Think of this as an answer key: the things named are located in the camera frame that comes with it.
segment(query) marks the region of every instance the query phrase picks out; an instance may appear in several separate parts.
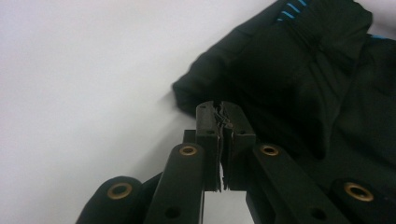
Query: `screw hole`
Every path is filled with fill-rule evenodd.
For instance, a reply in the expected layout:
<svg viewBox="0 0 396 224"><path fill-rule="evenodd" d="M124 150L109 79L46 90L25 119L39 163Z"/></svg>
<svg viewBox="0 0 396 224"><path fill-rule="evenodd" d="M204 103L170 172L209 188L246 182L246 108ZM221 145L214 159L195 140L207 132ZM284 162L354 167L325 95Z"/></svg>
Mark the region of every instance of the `screw hole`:
<svg viewBox="0 0 396 224"><path fill-rule="evenodd" d="M327 219L326 213L319 208L311 208L311 216L322 221Z"/></svg>
<svg viewBox="0 0 396 224"><path fill-rule="evenodd" d="M132 192L132 186L128 183L117 183L107 191L107 197L112 200L125 198Z"/></svg>
<svg viewBox="0 0 396 224"><path fill-rule="evenodd" d="M197 149L195 147L183 147L179 152L183 156L192 156L197 153Z"/></svg>
<svg viewBox="0 0 396 224"><path fill-rule="evenodd" d="M370 202L374 199L374 195L368 189L355 183L346 183L344 190L349 196L362 202Z"/></svg>
<svg viewBox="0 0 396 224"><path fill-rule="evenodd" d="M261 152L268 156L277 156L277 154L279 154L279 150L277 150L277 148L270 146L263 146L261 148Z"/></svg>
<svg viewBox="0 0 396 224"><path fill-rule="evenodd" d="M180 209L178 207L170 207L166 209L165 216L167 218L177 218L180 216Z"/></svg>

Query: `white surface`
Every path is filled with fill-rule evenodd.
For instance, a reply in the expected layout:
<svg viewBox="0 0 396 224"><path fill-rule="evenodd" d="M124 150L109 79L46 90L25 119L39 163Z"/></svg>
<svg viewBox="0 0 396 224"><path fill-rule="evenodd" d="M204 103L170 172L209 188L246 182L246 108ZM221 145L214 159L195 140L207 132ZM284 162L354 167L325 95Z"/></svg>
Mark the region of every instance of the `white surface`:
<svg viewBox="0 0 396 224"><path fill-rule="evenodd" d="M109 178L158 174L195 126L171 83L272 2L1 1L0 223L74 223ZM395 38L396 5L361 2ZM252 223L244 193L206 194L221 222Z"/></svg>

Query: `black jacket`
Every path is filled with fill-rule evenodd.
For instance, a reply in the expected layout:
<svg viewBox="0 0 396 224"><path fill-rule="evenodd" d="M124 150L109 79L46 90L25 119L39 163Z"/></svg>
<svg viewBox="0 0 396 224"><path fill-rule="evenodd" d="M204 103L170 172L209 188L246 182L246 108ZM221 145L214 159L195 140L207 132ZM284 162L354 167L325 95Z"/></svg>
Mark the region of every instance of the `black jacket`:
<svg viewBox="0 0 396 224"><path fill-rule="evenodd" d="M177 105L236 103L323 188L350 177L396 199L396 42L368 35L372 14L351 0L278 22L285 3L203 53L174 83Z"/></svg>

